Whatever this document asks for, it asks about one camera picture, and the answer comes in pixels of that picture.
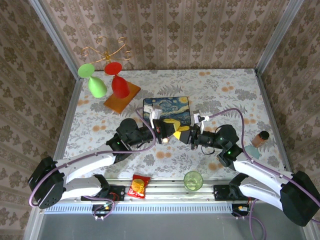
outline orange wooden block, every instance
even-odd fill
[[[120,114],[126,108],[126,106],[131,102],[132,99],[138,94],[141,90],[140,87],[134,85],[133,83],[127,81],[130,93],[125,98],[117,98],[114,94],[112,94],[103,105],[112,109],[116,113]]]

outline metal frame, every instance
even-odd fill
[[[45,214],[92,214],[92,203],[58,203]],[[231,214],[232,203],[148,203],[119,202],[112,214]]]
[[[310,221],[306,226],[303,228],[303,232],[305,235],[305,239],[308,240],[318,240],[320,239],[320,231],[316,223]]]
[[[276,142],[276,144],[277,144],[277,146],[279,148],[279,152],[280,152],[280,154],[282,156],[283,164],[284,164],[285,169],[287,171],[292,172],[291,165],[290,165],[290,162],[288,160],[284,144],[283,144],[283,142],[281,140],[281,136],[280,136],[280,132],[279,132],[279,129],[278,129],[278,126],[277,126],[277,123],[276,123],[276,119],[275,119],[275,116],[273,114],[273,111],[272,111],[272,108],[271,108],[271,105],[270,105],[270,102],[269,102],[269,98],[268,98],[264,83],[263,83],[262,78],[261,78],[261,75],[256,70],[255,70],[255,75],[256,75],[256,80],[258,82],[258,85],[259,85],[259,88],[260,88],[260,92],[261,92],[261,95],[262,95],[262,99],[263,99],[263,102],[264,102],[264,105],[265,105],[265,108],[266,108],[266,112],[267,112],[268,117],[270,119],[272,130],[274,132],[275,142]]]
[[[107,181],[112,186],[125,186],[125,193],[129,191],[132,183],[132,178],[107,178]],[[124,196],[124,203],[132,204],[220,204],[216,202],[213,195],[214,185],[227,185],[230,179],[205,178],[203,185],[198,191],[188,191],[185,188],[184,179],[182,177],[164,177],[151,179],[145,189],[145,198],[139,199],[129,195]],[[105,201],[90,201],[95,204],[104,204]],[[88,201],[81,201],[79,197],[69,198],[59,201],[61,204],[85,204]]]
[[[270,62],[272,56],[277,50],[282,38],[286,34],[289,26],[295,18],[304,0],[290,0],[278,25],[276,26],[256,68],[259,74],[262,74]]]
[[[49,18],[49,14],[46,12],[42,5],[41,0],[29,0],[30,4],[33,6],[35,12],[38,14],[43,26],[52,38],[54,44],[56,45],[59,53],[63,57],[65,63],[67,64],[69,70],[72,72],[74,78],[79,80],[78,67],[71,57],[68,49],[66,48],[64,42],[61,40],[53,21]]]
[[[68,110],[65,115],[63,127],[59,137],[58,144],[55,149],[53,160],[62,159],[65,154],[69,133],[71,130],[72,122],[75,116],[78,99],[82,90],[83,80],[80,79],[75,82],[71,100]],[[38,207],[34,207],[31,210],[28,223],[25,228],[23,240],[38,239],[39,231],[41,228],[42,220],[44,218],[43,211]]]

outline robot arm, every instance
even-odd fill
[[[199,122],[206,119],[199,114],[194,114],[194,118]],[[190,144],[191,149],[199,145],[221,149],[217,155],[220,163],[226,168],[239,172],[229,183],[229,193],[233,196],[233,200],[243,199],[243,197],[260,199],[282,210],[295,224],[307,225],[319,210],[319,206],[292,182],[302,186],[319,201],[320,194],[308,175],[301,171],[295,174],[289,171],[278,171],[249,157],[236,144],[239,137],[231,125],[222,125],[218,129],[217,132],[202,131],[203,129],[195,124],[175,136],[185,144]]]
[[[44,158],[28,181],[39,208],[49,208],[66,198],[106,196],[110,186],[102,175],[79,177],[94,169],[123,161],[134,152],[130,146],[147,143],[155,138],[161,144],[173,134],[183,143],[190,144],[191,149],[198,146],[221,149],[217,156],[221,164],[239,172],[229,183],[234,200],[243,196],[260,199],[282,210],[299,226],[305,226],[319,210],[310,197],[291,183],[298,183],[319,201],[320,194],[308,175],[301,171],[296,174],[282,171],[279,176],[273,173],[277,169],[268,166],[268,170],[263,162],[248,158],[236,144],[239,137],[231,125],[222,125],[217,132],[203,131],[203,125],[199,127],[197,123],[207,121],[209,117],[201,117],[200,113],[196,113],[193,115],[196,124],[179,128],[177,121],[158,119],[161,113],[159,108],[146,110],[151,112],[152,128],[146,125],[138,128],[135,120],[126,118],[116,129],[114,137],[97,149],[58,162],[54,162],[51,157]]]

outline gold metal holder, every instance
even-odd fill
[[[91,46],[86,46],[85,48],[83,48],[81,50],[81,55],[83,57],[86,57],[86,56],[88,56],[90,54],[89,53],[89,49],[93,50],[94,52],[96,52],[97,54],[102,56],[100,60],[90,62],[90,64],[99,63],[101,61],[106,61],[107,63],[110,63],[111,60],[128,61],[128,60],[130,60],[132,58],[131,51],[124,52],[124,57],[125,57],[124,59],[114,58],[114,55],[117,54],[121,49],[123,49],[127,45],[127,38],[126,37],[122,36],[122,37],[118,38],[117,42],[119,44],[123,43],[123,45],[117,51],[115,51],[114,53],[111,53],[111,54],[109,54],[109,49],[111,49],[111,48],[110,48],[109,39],[107,37],[99,36],[96,39],[96,43],[97,44],[101,44],[103,42],[103,39],[106,39],[106,43],[107,43],[107,47],[106,47],[106,51],[105,52],[100,52],[100,51],[96,50],[95,48],[93,48]]]

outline snack bag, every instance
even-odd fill
[[[127,194],[135,198],[144,199],[146,187],[149,181],[150,181],[150,177],[148,176],[140,176],[140,175],[134,174],[130,189]]]

